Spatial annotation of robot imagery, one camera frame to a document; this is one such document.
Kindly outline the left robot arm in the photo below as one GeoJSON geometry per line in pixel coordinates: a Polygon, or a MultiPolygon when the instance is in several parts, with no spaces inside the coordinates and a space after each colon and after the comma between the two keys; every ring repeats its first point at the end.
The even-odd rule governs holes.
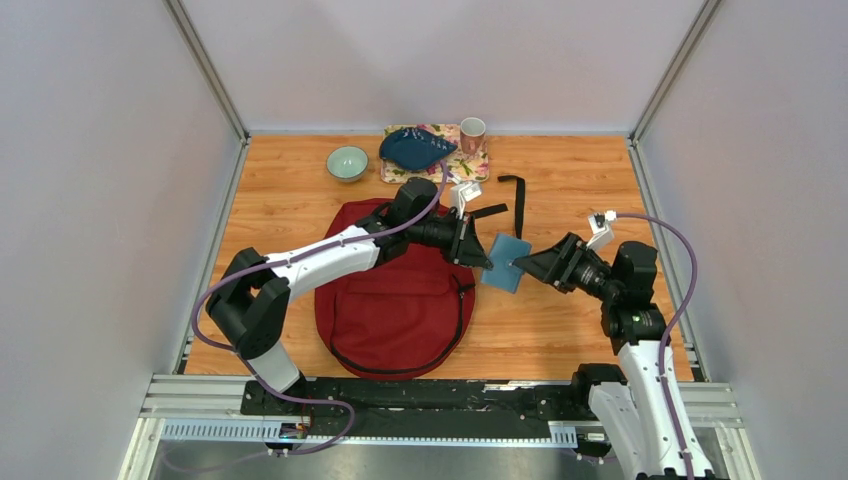
{"type": "Polygon", "coordinates": [[[227,275],[195,303],[267,390],[268,403],[283,415],[304,405],[301,372],[280,341],[288,305],[299,296],[344,276],[365,272],[405,254],[411,244],[435,247],[452,265],[490,269],[474,218],[451,208],[440,214],[441,188],[413,178],[394,199],[334,236],[273,257],[240,252],[227,275]]]}

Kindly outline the blue wallet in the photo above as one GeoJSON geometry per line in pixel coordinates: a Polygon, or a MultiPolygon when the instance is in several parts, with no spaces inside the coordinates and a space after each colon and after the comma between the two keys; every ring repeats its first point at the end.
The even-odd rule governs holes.
{"type": "Polygon", "coordinates": [[[518,290],[524,271],[513,265],[513,262],[531,253],[532,245],[514,236],[498,233],[488,253],[492,267],[481,274],[483,285],[515,294],[518,290]]]}

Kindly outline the red backpack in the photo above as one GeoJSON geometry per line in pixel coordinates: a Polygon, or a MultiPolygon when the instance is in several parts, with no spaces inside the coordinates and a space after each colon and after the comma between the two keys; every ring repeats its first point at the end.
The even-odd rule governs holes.
{"type": "MultiPolygon", "coordinates": [[[[348,202],[333,236],[392,199],[348,202]]],[[[349,372],[372,380],[408,380],[440,366],[460,343],[476,301],[476,268],[452,265],[439,249],[411,244],[405,254],[315,291],[324,345],[349,372]]]]}

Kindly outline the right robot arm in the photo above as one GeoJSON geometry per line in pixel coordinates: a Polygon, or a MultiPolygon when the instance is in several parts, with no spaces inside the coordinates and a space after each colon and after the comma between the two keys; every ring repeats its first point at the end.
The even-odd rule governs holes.
{"type": "Polygon", "coordinates": [[[570,404],[603,426],[627,479],[714,479],[685,410],[666,321],[653,301],[657,252],[625,241],[604,261],[573,233],[513,266],[561,293],[600,301],[601,327],[615,364],[582,364],[570,404]]]}

